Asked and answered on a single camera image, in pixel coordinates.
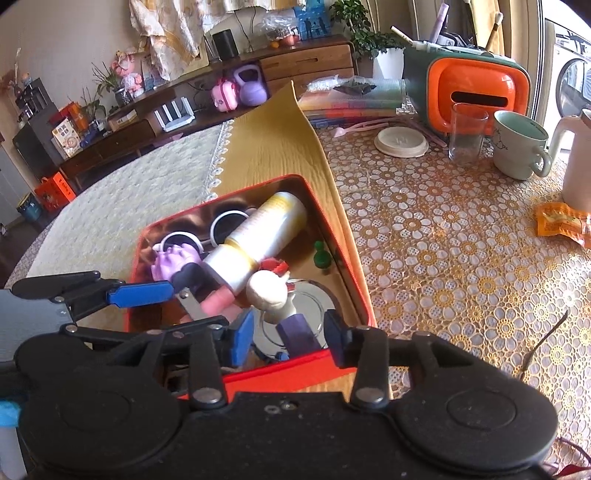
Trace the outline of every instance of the white kettle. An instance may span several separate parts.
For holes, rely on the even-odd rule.
[[[550,144],[550,158],[556,158],[566,132],[574,133],[573,148],[564,174],[562,197],[576,210],[591,212],[591,110],[581,116],[564,117],[556,126]]]

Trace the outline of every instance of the white flower pot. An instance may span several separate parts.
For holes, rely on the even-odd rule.
[[[400,80],[404,70],[404,49],[389,48],[386,53],[380,52],[374,59],[375,79]]]

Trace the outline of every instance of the washing machine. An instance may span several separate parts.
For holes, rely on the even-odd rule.
[[[580,115],[582,109],[591,109],[591,42],[546,18],[545,44],[541,88],[545,108],[540,108],[536,120],[552,138],[562,117]],[[564,136],[561,152],[570,151],[573,138],[571,133]]]

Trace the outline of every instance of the green pushpin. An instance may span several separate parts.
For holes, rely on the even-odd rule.
[[[314,254],[314,265],[316,268],[321,270],[329,268],[332,263],[332,257],[324,249],[324,242],[321,240],[314,242],[314,248],[316,249],[316,253]]]

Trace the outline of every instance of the curtain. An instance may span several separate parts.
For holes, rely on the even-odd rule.
[[[164,80],[180,77],[187,66],[207,54],[203,35],[234,10],[266,10],[305,5],[306,0],[129,0],[131,24],[149,48],[152,63]]]
[[[491,34],[492,26],[495,24],[495,15],[500,12],[498,0],[478,0],[472,2],[472,16],[476,27],[476,39],[481,47],[486,45]],[[491,52],[499,55],[505,54],[505,43],[503,38],[503,26],[499,27],[497,35],[491,45]]]

